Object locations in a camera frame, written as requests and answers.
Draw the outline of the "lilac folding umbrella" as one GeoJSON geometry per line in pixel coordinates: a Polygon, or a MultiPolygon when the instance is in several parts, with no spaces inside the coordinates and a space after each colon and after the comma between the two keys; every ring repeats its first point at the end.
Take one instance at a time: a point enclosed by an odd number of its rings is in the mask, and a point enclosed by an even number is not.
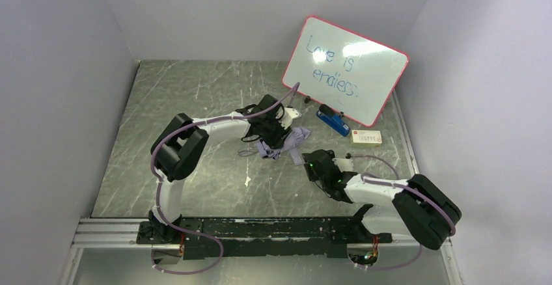
{"type": "Polygon", "coordinates": [[[238,150],[240,157],[259,155],[262,159],[278,160],[285,154],[289,154],[294,165],[304,164],[304,159],[299,154],[297,147],[303,144],[311,135],[311,130],[304,127],[292,128],[291,133],[285,138],[284,144],[271,148],[265,142],[256,142],[253,147],[238,150]]]}

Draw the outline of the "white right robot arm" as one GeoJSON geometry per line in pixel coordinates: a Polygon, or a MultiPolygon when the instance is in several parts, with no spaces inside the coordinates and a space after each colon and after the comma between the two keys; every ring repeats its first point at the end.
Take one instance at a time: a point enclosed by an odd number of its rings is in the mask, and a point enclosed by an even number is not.
{"type": "Polygon", "coordinates": [[[410,236],[423,247],[439,249],[456,234],[462,213],[430,179],[375,178],[353,171],[351,157],[337,158],[332,150],[301,155],[310,181],[338,202],[360,204],[355,223],[370,235],[410,236]]]}

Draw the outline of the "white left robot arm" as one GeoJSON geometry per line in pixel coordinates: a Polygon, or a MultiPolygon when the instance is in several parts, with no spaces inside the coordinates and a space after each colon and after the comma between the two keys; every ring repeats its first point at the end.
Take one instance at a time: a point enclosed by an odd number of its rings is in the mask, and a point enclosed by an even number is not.
{"type": "Polygon", "coordinates": [[[292,122],[301,116],[293,107],[265,95],[229,114],[212,118],[176,115],[151,148],[150,169],[157,178],[155,204],[148,221],[164,240],[177,236],[184,181],[196,169],[204,150],[229,140],[259,141],[271,149],[284,146],[292,122]]]}

